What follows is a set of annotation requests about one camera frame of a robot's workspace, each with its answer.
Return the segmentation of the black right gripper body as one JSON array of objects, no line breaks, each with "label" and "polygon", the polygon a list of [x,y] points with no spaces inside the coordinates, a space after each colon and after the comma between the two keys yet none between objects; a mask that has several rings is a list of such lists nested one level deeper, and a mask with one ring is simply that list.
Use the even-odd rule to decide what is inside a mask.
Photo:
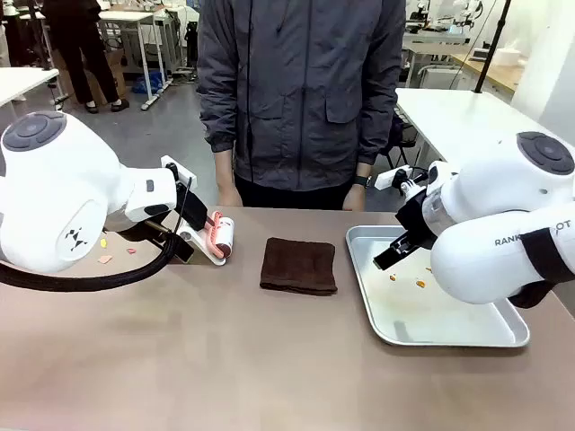
[{"label": "black right gripper body", "polygon": [[429,229],[423,217],[423,202],[426,198],[426,190],[419,191],[408,199],[399,209],[395,218],[408,234],[411,246],[431,250],[437,236]]}]

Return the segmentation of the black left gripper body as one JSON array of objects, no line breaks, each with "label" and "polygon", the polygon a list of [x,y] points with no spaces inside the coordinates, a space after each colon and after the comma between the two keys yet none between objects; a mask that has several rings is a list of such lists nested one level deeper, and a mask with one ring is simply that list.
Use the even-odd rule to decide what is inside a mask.
[{"label": "black left gripper body", "polygon": [[201,231],[208,222],[208,209],[195,193],[184,185],[176,186],[175,210],[194,231]]}]

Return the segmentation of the person's right hand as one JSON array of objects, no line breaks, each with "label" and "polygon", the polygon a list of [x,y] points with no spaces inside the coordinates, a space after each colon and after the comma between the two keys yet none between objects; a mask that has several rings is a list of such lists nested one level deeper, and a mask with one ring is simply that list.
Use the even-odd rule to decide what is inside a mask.
[{"label": "person's right hand", "polygon": [[218,185],[218,204],[222,207],[242,207],[243,201],[233,183]]}]

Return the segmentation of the person's left hand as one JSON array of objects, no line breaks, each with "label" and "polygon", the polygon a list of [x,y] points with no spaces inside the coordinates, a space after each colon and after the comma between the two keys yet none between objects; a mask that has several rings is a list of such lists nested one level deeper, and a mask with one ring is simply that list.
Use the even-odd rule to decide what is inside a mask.
[{"label": "person's left hand", "polygon": [[350,187],[347,193],[342,209],[344,211],[363,212],[366,204],[366,188],[359,184]]}]

